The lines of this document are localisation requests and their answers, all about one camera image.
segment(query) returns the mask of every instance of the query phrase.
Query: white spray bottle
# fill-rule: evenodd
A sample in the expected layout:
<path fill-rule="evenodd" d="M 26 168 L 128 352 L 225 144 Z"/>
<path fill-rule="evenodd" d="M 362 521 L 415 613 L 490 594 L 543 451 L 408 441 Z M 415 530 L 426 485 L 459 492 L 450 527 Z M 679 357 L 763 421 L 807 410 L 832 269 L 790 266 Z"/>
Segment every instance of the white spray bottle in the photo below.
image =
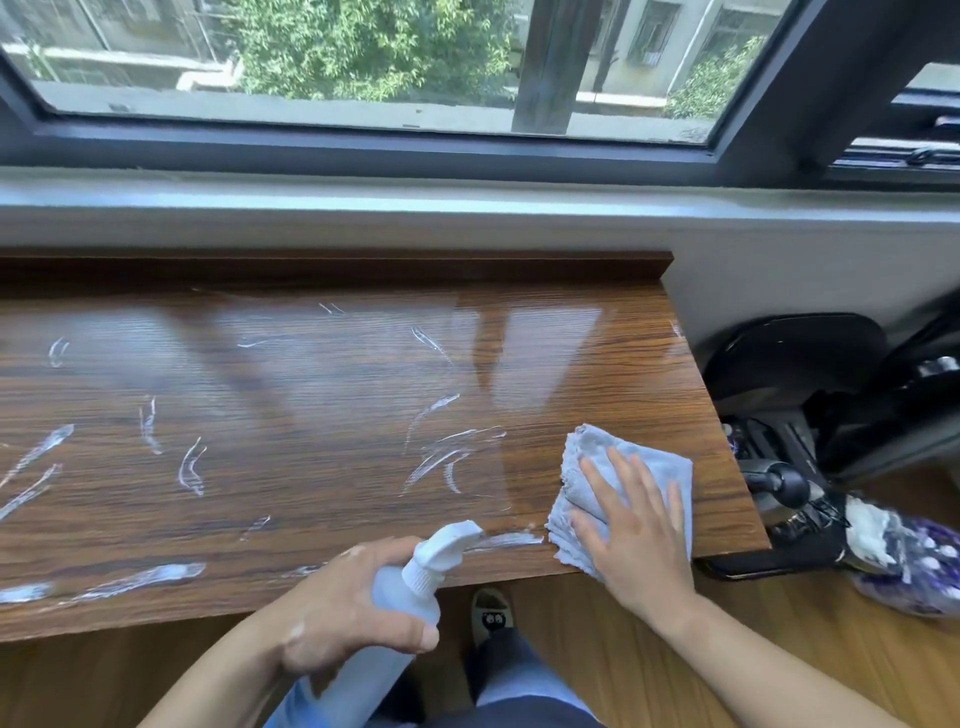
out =
<path fill-rule="evenodd" d="M 417 546 L 406 566 L 384 567 L 376 573 L 373 604 L 436 625 L 440 605 L 434 593 L 446 573 L 463 561 L 464 551 L 483 535 L 473 521 L 444 526 Z M 362 728 L 413 659 L 388 647 L 365 647 L 344 663 L 319 698 L 313 695 L 309 676 L 302 677 L 264 728 Z"/>

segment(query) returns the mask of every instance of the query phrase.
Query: hand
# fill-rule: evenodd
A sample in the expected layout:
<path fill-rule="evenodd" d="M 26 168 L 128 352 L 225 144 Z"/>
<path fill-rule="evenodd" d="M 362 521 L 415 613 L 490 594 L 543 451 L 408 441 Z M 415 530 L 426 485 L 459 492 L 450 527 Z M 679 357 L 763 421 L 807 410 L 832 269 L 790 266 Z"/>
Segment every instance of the hand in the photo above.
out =
<path fill-rule="evenodd" d="M 250 619 L 261 639 L 276 645 L 283 666 L 296 674 L 329 667 L 372 644 L 408 654 L 429 652 L 440 639 L 434 625 L 378 609 L 371 600 L 380 567 L 406 563 L 419 542 L 411 536 L 354 546 Z"/>
<path fill-rule="evenodd" d="M 629 508 L 592 461 L 583 458 L 580 469 L 607 514 L 610 543 L 604 543 L 582 511 L 572 512 L 570 520 L 611 594 L 660 631 L 696 597 L 686 558 L 680 486 L 670 483 L 666 507 L 657 481 L 639 457 L 633 455 L 628 462 L 615 448 L 609 448 L 607 455 L 623 484 Z"/>

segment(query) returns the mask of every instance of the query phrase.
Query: microfiber towel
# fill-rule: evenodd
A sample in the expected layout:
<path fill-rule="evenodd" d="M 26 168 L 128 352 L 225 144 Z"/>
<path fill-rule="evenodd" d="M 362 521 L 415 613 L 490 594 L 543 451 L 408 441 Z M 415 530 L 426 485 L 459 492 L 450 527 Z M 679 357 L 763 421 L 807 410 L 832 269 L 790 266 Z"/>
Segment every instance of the microfiber towel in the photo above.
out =
<path fill-rule="evenodd" d="M 680 484 L 686 521 L 684 524 L 686 556 L 689 558 L 693 546 L 693 507 L 690 495 L 693 488 L 693 463 L 672 452 L 628 443 L 626 440 L 613 437 L 609 432 L 593 425 L 580 425 L 566 436 L 564 462 L 560 471 L 560 477 L 564 485 L 560 489 L 560 494 L 557 496 L 546 522 L 547 531 L 550 533 L 550 543 L 556 544 L 559 548 L 555 558 L 602 581 L 587 550 L 581 545 L 573 531 L 569 514 L 573 507 L 586 511 L 603 540 L 610 540 L 607 515 L 603 512 L 603 508 L 597 502 L 587 478 L 580 470 L 580 458 L 590 458 L 600 474 L 620 494 L 624 502 L 627 502 L 623 494 L 623 485 L 620 484 L 620 479 L 616 476 L 613 463 L 607 457 L 607 448 L 609 447 L 615 447 L 627 458 L 631 455 L 640 456 L 640 459 L 647 464 L 657 481 L 657 486 L 663 493 L 663 502 L 666 502 L 667 484 L 671 480 L 676 480 Z"/>

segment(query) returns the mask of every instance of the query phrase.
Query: wood grain surface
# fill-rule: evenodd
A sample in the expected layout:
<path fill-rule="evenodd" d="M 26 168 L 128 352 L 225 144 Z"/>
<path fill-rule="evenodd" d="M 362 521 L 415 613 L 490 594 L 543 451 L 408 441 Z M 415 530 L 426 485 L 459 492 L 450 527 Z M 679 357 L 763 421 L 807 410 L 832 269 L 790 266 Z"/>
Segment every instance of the wood grain surface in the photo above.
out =
<path fill-rule="evenodd" d="M 695 555 L 767 546 L 658 283 L 128 288 L 0 303 L 0 640 L 253 610 L 467 518 L 542 535 L 583 422 L 694 461 Z"/>

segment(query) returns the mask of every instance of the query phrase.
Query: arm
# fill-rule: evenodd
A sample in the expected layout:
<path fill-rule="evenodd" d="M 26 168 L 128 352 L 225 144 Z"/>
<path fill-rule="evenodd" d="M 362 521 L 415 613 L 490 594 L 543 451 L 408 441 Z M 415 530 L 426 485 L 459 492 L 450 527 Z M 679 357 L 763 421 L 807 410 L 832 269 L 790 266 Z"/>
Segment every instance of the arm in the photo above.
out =
<path fill-rule="evenodd" d="M 844 687 L 760 637 L 698 596 L 686 559 L 684 507 L 676 483 L 669 505 L 643 462 L 608 452 L 630 507 L 593 464 L 581 469 L 607 513 L 610 542 L 580 513 L 572 521 L 613 596 L 666 640 L 745 728 L 906 728 Z"/>
<path fill-rule="evenodd" d="M 342 553 L 210 647 L 140 728 L 248 728 L 284 670 L 314 672 L 370 644 L 407 653 L 436 647 L 435 626 L 371 602 L 377 570 L 408 561 L 419 541 L 385 539 Z"/>

